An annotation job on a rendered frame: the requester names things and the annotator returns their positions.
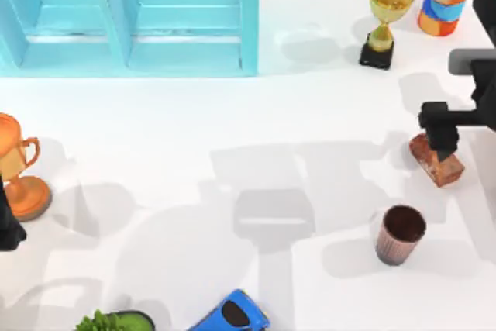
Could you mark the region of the brown ribbed cup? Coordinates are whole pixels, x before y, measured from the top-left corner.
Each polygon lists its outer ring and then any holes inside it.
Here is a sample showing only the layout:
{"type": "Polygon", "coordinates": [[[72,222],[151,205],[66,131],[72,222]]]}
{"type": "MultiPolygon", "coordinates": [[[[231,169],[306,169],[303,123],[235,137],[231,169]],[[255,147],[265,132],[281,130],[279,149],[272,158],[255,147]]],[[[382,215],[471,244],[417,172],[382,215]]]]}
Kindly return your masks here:
{"type": "Polygon", "coordinates": [[[410,205],[393,205],[381,218],[375,250],[390,266],[402,265],[417,247],[427,230],[422,213],[410,205]]]}

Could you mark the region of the blue toy car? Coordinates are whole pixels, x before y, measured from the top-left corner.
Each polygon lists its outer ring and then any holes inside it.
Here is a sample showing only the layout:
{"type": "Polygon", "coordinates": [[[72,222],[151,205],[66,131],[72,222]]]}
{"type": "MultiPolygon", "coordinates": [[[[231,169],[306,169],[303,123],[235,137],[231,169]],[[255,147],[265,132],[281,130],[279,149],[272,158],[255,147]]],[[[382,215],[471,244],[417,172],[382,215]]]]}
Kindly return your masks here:
{"type": "Polygon", "coordinates": [[[270,320],[258,304],[237,288],[186,331],[266,331],[269,327],[270,320]]]}

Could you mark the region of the gold trophy with black base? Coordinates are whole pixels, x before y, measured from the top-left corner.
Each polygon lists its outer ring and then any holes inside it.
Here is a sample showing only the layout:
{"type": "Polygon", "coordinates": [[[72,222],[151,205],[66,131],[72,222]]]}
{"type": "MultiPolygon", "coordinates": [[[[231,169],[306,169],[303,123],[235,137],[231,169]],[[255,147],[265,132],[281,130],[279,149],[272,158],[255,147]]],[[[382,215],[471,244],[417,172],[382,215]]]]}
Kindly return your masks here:
{"type": "Polygon", "coordinates": [[[359,64],[389,70],[394,52],[394,37],[390,24],[400,20],[411,8],[414,0],[369,0],[379,26],[367,34],[367,41],[360,51],[359,64]]]}

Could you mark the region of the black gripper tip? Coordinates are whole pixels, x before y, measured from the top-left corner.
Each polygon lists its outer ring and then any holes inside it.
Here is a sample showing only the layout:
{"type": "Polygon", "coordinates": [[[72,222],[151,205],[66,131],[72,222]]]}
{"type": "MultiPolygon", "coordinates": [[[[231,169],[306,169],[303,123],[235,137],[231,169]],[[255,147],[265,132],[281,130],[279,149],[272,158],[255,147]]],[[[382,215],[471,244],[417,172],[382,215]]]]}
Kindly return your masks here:
{"type": "Polygon", "coordinates": [[[10,252],[26,240],[27,234],[9,205],[0,175],[0,252],[10,252]]]}

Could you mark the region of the reddish brown brick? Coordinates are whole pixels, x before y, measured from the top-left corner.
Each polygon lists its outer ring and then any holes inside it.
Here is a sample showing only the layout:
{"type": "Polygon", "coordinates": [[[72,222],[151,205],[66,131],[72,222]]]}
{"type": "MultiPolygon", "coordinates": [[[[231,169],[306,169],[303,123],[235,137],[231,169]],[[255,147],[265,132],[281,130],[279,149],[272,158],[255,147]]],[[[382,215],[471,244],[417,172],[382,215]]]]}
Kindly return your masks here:
{"type": "Polygon", "coordinates": [[[464,165],[455,154],[440,160],[438,153],[431,150],[425,133],[420,133],[409,142],[409,149],[420,167],[427,173],[438,188],[460,179],[464,165]]]}

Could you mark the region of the light blue rack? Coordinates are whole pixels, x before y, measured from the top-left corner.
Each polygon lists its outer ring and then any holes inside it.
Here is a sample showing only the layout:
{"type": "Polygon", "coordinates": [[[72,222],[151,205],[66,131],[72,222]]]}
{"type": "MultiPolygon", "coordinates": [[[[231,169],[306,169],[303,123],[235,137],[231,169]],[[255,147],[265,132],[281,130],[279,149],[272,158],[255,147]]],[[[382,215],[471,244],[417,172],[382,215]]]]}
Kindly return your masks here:
{"type": "Polygon", "coordinates": [[[259,0],[0,0],[0,77],[258,71],[259,0]]]}

